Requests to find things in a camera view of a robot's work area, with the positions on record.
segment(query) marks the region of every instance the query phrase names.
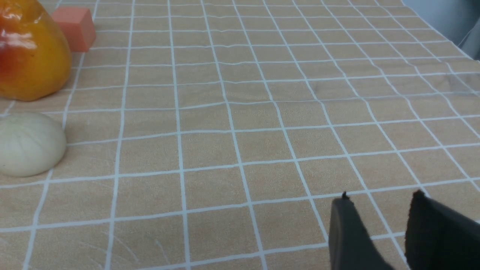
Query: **white onion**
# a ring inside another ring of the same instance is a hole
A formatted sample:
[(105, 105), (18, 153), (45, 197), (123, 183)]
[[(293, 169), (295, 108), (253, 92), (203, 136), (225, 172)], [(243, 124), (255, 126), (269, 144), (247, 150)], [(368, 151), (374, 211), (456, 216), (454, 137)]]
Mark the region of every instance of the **white onion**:
[(0, 118), (0, 173), (28, 177), (48, 171), (66, 148), (61, 125), (44, 114), (24, 112)]

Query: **beige tablecloth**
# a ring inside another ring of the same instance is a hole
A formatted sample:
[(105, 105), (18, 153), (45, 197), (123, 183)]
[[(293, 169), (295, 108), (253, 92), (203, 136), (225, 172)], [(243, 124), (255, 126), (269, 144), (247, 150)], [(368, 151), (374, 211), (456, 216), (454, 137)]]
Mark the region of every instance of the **beige tablecloth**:
[(480, 64), (400, 0), (87, 1), (42, 1), (95, 19), (65, 89), (0, 100), (69, 142), (0, 177), (0, 269), (329, 269), (343, 191), (406, 269), (412, 192), (480, 219)]

